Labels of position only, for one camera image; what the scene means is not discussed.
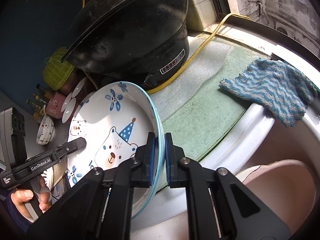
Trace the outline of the person's left hand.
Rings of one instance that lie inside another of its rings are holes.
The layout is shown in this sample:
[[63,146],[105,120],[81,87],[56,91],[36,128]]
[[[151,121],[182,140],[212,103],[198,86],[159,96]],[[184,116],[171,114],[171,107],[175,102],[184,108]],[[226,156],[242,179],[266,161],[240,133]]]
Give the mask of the person's left hand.
[[[32,219],[25,203],[32,200],[33,196],[33,191],[28,189],[16,189],[10,196],[10,199],[18,212],[26,219]],[[43,192],[39,195],[39,199],[39,208],[43,213],[45,213],[52,206],[49,200],[50,194],[47,191]]]

